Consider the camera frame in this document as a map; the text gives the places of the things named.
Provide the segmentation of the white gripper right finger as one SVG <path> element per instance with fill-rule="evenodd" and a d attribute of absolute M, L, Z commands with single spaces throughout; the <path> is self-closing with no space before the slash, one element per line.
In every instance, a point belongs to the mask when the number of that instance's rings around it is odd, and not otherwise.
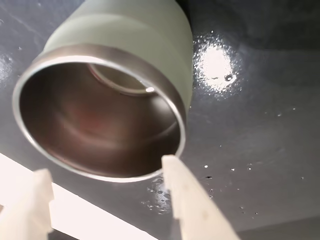
<path fill-rule="evenodd" d="M 190 169 L 175 155 L 164 155 L 162 172 L 171 196 L 174 240 L 238 240 L 230 222 Z"/>

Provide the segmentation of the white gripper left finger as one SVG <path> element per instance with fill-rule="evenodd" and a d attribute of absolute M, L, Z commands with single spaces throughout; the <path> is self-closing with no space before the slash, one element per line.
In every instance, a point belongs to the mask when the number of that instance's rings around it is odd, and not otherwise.
<path fill-rule="evenodd" d="M 0 213 L 2 240 L 47 240 L 53 231 L 50 203 L 55 199 L 48 169 L 32 173 L 22 193 Z"/>

